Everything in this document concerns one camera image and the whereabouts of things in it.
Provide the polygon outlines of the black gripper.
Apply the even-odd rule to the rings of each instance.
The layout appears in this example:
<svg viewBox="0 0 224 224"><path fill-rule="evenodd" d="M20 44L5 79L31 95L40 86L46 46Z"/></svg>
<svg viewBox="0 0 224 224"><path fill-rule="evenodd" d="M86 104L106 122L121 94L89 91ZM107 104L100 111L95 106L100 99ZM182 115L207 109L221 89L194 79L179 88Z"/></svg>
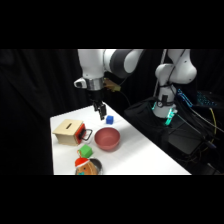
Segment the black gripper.
<svg viewBox="0 0 224 224"><path fill-rule="evenodd" d="M98 111L100 114L100 119L104 120L106 116L106 105L101 104L103 102L103 91L102 90L89 91L88 96L90 98L90 101L93 103L94 111L95 112Z"/></svg>

